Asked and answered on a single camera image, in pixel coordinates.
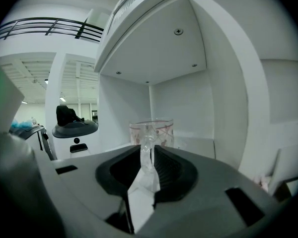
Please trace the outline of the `clear patterned glass cup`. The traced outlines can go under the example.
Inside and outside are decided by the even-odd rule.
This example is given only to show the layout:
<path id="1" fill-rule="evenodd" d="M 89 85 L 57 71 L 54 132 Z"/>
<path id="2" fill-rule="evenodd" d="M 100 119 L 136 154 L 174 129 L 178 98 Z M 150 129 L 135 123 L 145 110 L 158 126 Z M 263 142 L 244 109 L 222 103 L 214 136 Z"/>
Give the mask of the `clear patterned glass cup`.
<path id="1" fill-rule="evenodd" d="M 160 190 L 155 165 L 155 146 L 173 147 L 173 119 L 146 119 L 130 123 L 131 143 L 140 146 L 141 176 L 136 179 L 140 188 L 155 193 Z"/>

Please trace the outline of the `black cloth bundle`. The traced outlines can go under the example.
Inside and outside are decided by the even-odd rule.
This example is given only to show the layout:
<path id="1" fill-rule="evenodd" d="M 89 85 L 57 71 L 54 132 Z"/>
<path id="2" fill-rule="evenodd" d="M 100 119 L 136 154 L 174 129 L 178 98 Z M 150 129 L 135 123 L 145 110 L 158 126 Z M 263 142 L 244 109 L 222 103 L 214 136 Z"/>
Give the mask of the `black cloth bundle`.
<path id="1" fill-rule="evenodd" d="M 56 116 L 59 126 L 65 126 L 68 123 L 79 121 L 74 109 L 70 109 L 66 105 L 57 106 Z"/>

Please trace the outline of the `black balcony railing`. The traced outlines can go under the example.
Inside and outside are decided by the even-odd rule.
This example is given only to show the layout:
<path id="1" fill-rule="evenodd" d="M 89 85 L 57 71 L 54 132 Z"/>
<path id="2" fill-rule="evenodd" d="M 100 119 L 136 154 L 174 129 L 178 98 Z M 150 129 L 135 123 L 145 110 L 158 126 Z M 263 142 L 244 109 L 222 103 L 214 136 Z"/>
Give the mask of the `black balcony railing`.
<path id="1" fill-rule="evenodd" d="M 0 40 L 24 34 L 40 34 L 44 36 L 64 35 L 75 39 L 99 43 L 104 29 L 86 22 L 55 18 L 29 17 L 13 20 L 0 25 Z"/>

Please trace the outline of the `white wooden shelf unit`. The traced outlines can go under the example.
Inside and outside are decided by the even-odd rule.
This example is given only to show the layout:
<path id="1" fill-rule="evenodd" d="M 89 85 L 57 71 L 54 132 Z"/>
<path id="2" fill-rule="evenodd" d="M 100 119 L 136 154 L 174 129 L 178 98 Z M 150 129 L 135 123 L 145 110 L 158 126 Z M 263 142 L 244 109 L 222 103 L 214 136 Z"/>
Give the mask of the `white wooden shelf unit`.
<path id="1" fill-rule="evenodd" d="M 254 174 L 268 89 L 227 9 L 216 0 L 135 0 L 107 27 L 95 64 L 103 148 L 128 142 L 130 120 L 172 118 L 176 147 Z"/>

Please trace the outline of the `white ribbed glass cabinet door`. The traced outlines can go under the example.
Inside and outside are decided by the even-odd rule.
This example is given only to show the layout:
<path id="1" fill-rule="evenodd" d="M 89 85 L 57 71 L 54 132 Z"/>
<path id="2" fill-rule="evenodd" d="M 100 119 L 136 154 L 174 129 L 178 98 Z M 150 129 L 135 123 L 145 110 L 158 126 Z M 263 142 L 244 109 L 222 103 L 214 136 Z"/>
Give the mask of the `white ribbed glass cabinet door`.
<path id="1" fill-rule="evenodd" d="M 110 16 L 107 33 L 109 33 L 111 27 L 115 24 L 115 22 L 122 16 L 122 14 L 127 10 L 127 8 L 134 2 L 135 0 L 120 0 L 115 9 Z"/>

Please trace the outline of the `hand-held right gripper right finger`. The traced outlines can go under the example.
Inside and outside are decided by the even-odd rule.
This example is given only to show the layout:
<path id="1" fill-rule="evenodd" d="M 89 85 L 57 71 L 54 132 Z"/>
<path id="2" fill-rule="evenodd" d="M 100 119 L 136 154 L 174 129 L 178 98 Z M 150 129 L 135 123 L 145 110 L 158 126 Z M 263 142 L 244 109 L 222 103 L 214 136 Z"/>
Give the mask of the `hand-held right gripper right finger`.
<path id="1" fill-rule="evenodd" d="M 231 166 L 169 147 L 155 147 L 160 190 L 141 238 L 255 238 L 282 205 Z"/>

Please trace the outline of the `white robot with grey lid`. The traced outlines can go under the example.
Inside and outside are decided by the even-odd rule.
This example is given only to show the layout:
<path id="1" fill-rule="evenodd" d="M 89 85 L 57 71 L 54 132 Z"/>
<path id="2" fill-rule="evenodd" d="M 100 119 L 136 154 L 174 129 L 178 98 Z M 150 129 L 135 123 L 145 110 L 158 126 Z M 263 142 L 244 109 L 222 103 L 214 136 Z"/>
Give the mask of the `white robot with grey lid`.
<path id="1" fill-rule="evenodd" d="M 65 126 L 57 123 L 52 130 L 52 136 L 58 160 L 100 153 L 99 128 L 92 120 L 79 118 L 79 121 Z"/>

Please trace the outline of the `white bookshelf hutch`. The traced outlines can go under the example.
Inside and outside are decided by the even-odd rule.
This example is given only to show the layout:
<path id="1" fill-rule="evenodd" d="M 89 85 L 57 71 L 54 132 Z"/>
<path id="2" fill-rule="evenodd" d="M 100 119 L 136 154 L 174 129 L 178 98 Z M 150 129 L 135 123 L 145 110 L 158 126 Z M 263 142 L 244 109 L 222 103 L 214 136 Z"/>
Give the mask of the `white bookshelf hutch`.
<path id="1" fill-rule="evenodd" d="M 254 174 L 247 177 L 274 194 L 282 182 L 298 177 L 298 27 L 279 0 L 216 1 L 246 32 L 263 67 L 269 119 Z M 104 149 L 99 121 L 102 149 L 131 143 L 130 122 L 138 121 L 128 122 L 128 142 Z"/>

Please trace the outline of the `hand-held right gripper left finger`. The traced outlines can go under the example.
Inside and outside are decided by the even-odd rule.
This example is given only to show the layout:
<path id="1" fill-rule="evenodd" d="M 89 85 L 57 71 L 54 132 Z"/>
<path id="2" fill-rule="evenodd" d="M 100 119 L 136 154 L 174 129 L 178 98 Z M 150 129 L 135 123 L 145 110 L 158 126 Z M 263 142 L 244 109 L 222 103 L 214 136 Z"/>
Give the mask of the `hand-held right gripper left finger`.
<path id="1" fill-rule="evenodd" d="M 53 161 L 61 181 L 99 219 L 128 234 L 134 225 L 128 189 L 140 170 L 140 147 Z"/>

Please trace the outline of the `blue crumpled cloth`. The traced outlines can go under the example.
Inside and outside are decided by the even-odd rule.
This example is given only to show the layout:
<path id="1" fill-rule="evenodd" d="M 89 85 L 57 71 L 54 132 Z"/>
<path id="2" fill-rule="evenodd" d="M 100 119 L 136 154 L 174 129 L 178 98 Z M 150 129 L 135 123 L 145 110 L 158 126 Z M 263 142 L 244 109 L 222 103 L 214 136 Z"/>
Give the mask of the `blue crumpled cloth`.
<path id="1" fill-rule="evenodd" d="M 16 119 L 14 119 L 11 123 L 11 128 L 31 128 L 32 126 L 32 120 L 18 122 Z"/>

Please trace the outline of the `white desk tabletop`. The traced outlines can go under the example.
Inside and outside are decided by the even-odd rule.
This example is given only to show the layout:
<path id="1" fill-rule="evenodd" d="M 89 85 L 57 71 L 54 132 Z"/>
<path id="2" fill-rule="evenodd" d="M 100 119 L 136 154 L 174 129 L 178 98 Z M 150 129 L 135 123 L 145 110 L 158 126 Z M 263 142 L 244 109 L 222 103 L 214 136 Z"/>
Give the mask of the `white desk tabletop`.
<path id="1" fill-rule="evenodd" d="M 158 191 L 160 191 L 160 184 L 156 170 L 144 173 L 143 169 L 140 169 L 128 189 L 128 202 L 134 233 L 137 233 L 153 214 L 154 195 Z"/>

